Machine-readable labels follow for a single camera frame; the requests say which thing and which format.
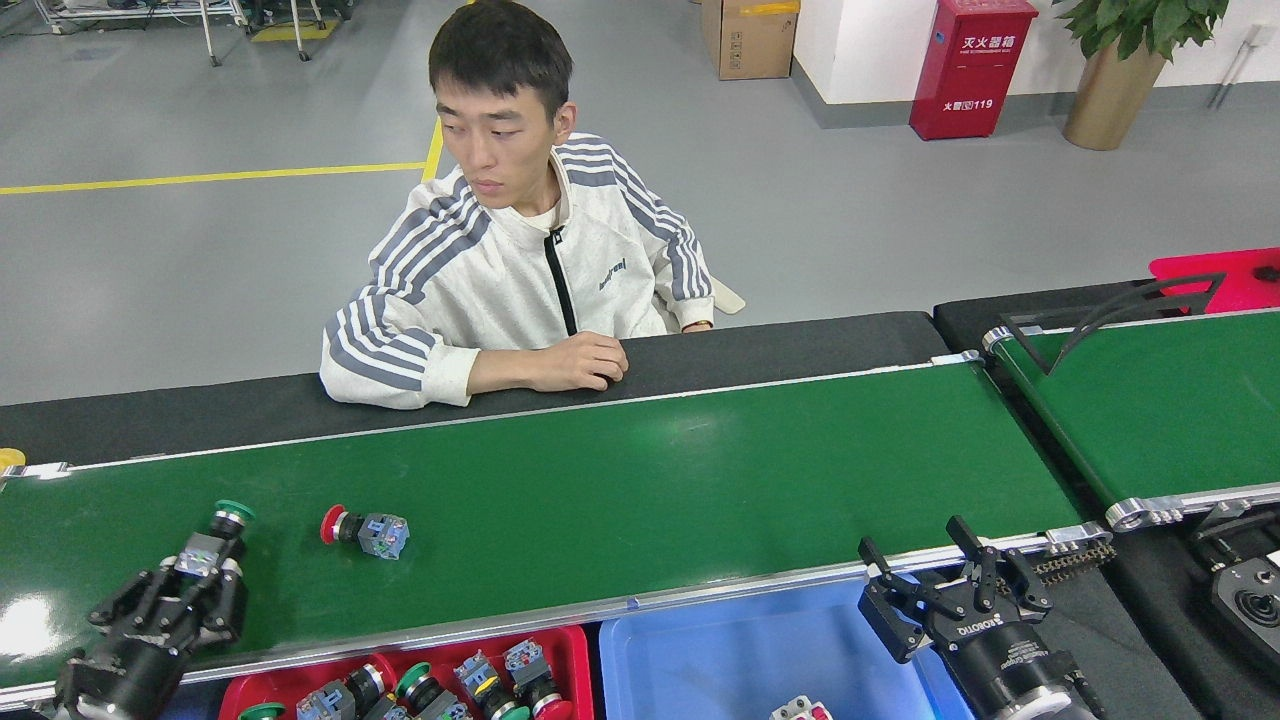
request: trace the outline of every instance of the gray floor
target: gray floor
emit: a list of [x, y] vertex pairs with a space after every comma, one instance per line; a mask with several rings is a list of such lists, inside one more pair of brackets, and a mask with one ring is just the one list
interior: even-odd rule
[[[822, 131], [788, 79], [717, 81], [686, 0], [530, 5], [575, 56], [580, 127], [690, 218], [748, 300], [726, 327], [1121, 281], [1153, 258], [1276, 242], [1274, 109], [1147, 113], [1114, 152], [1073, 147], [1060, 117], [929, 143]], [[454, 6], [364, 0], [306, 64], [225, 19], [216, 69], [198, 28], [173, 22], [3, 38], [0, 187], [420, 163], [426, 49]], [[42, 29], [29, 0], [0, 15], [0, 32]], [[0, 405], [314, 370], [321, 325], [420, 176], [0, 195]]]

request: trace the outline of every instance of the white striped jacket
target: white striped jacket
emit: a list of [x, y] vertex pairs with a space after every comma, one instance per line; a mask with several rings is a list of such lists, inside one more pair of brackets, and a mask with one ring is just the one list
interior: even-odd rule
[[320, 379], [330, 397], [466, 405], [480, 350], [549, 347], [570, 331], [653, 336], [712, 318], [689, 223], [608, 142], [573, 133], [553, 147], [552, 165], [567, 188], [554, 254], [548, 233], [513, 209], [481, 206], [460, 168], [413, 188], [369, 256], [372, 281], [325, 325]]

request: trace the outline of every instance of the gold plant pot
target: gold plant pot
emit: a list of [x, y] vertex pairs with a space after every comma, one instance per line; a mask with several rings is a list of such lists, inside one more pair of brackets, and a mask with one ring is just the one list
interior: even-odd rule
[[1062, 136], [1089, 150], [1120, 147], [1164, 68], [1165, 58], [1146, 45], [1124, 60], [1114, 42], [1098, 50], [1084, 67]]

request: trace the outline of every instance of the red cabinet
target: red cabinet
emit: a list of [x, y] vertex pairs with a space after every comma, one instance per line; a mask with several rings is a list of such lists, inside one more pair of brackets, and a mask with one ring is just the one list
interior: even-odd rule
[[1014, 65], [1038, 14], [1027, 0], [938, 0], [911, 105], [911, 127], [922, 138], [995, 132]]

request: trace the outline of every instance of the red object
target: red object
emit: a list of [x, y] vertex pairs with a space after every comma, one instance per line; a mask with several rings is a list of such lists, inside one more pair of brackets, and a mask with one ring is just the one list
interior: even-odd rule
[[567, 700], [558, 700], [541, 712], [534, 715], [534, 720], [573, 720], [573, 703]]
[[1038, 14], [1027, 0], [938, 0], [911, 105], [916, 135], [940, 140], [995, 132], [1027, 29]]
[[[1152, 260], [1149, 265], [1151, 274], [1157, 281], [1204, 273], [1226, 273], [1222, 286], [1217, 288], [1208, 307], [1204, 309], [1206, 313], [1280, 307], [1280, 282], [1268, 282], [1254, 277], [1253, 273], [1258, 268], [1280, 270], [1280, 247], [1179, 255]], [[1203, 292], [1207, 288], [1208, 283], [1194, 283], [1166, 288], [1164, 292], [1165, 295], [1181, 295]]]
[[[431, 676], [439, 680], [445, 689], [466, 701], [467, 693], [462, 688], [462, 683], [453, 676], [453, 669], [462, 665], [476, 651], [485, 653], [485, 657], [489, 659], [489, 662], [502, 675], [502, 680], [509, 691], [511, 675], [507, 674], [502, 656], [517, 643], [529, 638], [543, 646], [547, 661], [552, 666], [552, 675], [556, 678], [556, 685], [566, 701], [562, 705], [568, 706], [570, 710], [567, 715], [557, 714], [548, 716], [547, 712], [550, 712], [556, 707], [556, 705], [552, 705], [543, 710], [538, 720], [595, 720], [591, 700], [591, 664], [588, 657], [586, 635], [576, 625], [425, 650], [372, 653], [367, 657], [244, 675], [232, 680], [232, 684], [227, 688], [227, 694], [223, 696], [223, 706], [218, 711], [218, 720], [237, 720], [239, 714], [246, 708], [262, 702], [283, 703], [284, 715], [280, 715], [278, 720], [296, 720], [296, 706], [300, 700], [311, 691], [319, 689], [329, 680], [344, 678], [347, 673], [351, 673], [365, 662], [374, 664], [387, 674], [389, 682], [387, 687], [388, 692], [396, 691], [396, 680], [406, 670], [419, 662], [430, 662]], [[475, 717], [480, 717], [479, 710], [474, 706], [471, 707], [471, 714]]]
[[333, 544], [333, 527], [338, 523], [338, 516], [346, 512], [347, 509], [340, 505], [334, 505], [324, 514], [324, 520], [320, 524], [320, 539], [325, 544]]

